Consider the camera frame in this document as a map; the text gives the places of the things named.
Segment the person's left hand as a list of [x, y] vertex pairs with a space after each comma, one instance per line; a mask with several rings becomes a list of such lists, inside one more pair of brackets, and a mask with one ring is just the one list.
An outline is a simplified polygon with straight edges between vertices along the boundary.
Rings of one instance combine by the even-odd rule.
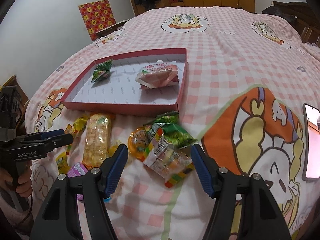
[[[31, 167], [32, 162], [27, 161], [26, 168], [24, 172], [18, 178], [18, 186], [16, 187], [16, 193], [18, 193], [22, 198], [28, 198], [32, 194], [32, 181], [31, 181], [31, 174], [32, 170]], [[1, 188], [8, 190], [8, 185], [12, 183], [11, 175], [3, 168], [1, 168]]]

